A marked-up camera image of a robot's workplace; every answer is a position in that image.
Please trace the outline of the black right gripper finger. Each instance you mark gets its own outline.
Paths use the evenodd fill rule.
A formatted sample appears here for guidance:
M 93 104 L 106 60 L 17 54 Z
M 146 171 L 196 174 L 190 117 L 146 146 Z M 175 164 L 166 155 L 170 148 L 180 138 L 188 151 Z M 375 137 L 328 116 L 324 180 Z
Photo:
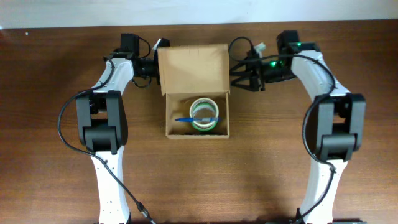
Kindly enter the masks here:
M 230 68 L 230 75 L 241 75 L 242 73 L 251 73 L 256 72 L 259 68 L 260 63 L 256 58 L 248 58 L 246 57 L 243 60 L 240 60 L 235 66 Z
M 260 89 L 257 77 L 238 77 L 231 82 L 231 86 L 251 92 L 257 92 Z

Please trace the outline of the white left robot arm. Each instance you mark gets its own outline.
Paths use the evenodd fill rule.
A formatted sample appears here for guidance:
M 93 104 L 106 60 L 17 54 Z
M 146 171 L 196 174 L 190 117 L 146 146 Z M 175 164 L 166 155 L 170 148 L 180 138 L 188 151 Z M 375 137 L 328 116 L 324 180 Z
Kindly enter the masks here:
M 100 202 L 99 223 L 131 223 L 123 183 L 128 125 L 122 95 L 134 78 L 135 50 L 117 49 L 91 91 L 76 98 L 80 142 L 93 154 Z

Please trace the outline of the blue ballpoint pen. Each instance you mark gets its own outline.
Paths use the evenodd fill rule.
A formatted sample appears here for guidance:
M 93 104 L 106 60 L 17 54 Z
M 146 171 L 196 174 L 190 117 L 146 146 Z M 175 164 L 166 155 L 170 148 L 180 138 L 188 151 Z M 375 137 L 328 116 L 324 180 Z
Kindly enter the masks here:
M 212 118 L 176 118 L 175 121 L 178 122 L 203 122 L 203 123 L 210 123 L 210 122 L 215 122 L 219 121 L 221 118 L 219 117 L 212 117 Z

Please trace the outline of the brown cardboard box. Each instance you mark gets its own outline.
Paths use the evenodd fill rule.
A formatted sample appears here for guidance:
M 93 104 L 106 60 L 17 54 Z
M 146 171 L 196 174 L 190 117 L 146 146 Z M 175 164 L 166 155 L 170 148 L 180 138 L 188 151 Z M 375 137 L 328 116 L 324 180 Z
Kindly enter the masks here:
M 228 139 L 229 55 L 227 44 L 160 47 L 160 85 L 165 96 L 165 135 L 169 139 Z M 175 121 L 203 114 L 221 118 L 200 131 Z

